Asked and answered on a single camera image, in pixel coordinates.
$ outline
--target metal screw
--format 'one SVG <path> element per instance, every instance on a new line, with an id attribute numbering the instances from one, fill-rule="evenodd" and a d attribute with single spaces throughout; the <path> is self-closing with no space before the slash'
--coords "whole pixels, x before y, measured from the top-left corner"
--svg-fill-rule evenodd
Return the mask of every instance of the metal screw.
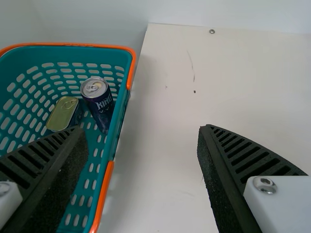
<path id="1" fill-rule="evenodd" d="M 269 178 L 263 176 L 257 176 L 253 179 L 253 185 L 260 192 L 266 194 L 274 194 L 277 191 L 276 184 Z"/>

